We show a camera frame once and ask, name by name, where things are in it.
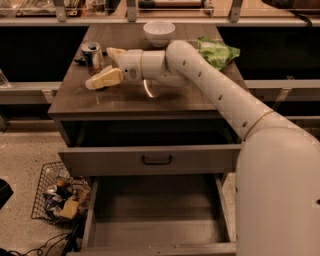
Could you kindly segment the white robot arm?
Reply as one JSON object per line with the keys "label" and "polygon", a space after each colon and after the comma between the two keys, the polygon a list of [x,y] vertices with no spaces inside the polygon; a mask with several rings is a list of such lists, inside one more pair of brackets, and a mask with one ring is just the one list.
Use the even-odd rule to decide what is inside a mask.
{"label": "white robot arm", "polygon": [[89,89],[124,80],[194,83],[241,138],[236,164],[236,255],[320,256],[320,142],[212,67],[189,43],[163,51],[110,48],[114,67]]}

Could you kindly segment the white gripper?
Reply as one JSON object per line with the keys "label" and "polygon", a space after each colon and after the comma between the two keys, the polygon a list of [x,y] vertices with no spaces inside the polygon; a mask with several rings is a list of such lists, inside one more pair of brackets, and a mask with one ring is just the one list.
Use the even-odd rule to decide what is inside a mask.
{"label": "white gripper", "polygon": [[120,69],[113,68],[111,65],[107,66],[85,82],[87,89],[98,90],[115,86],[120,84],[124,77],[127,81],[142,80],[142,50],[135,49],[125,52],[124,49],[108,47],[106,52]]}

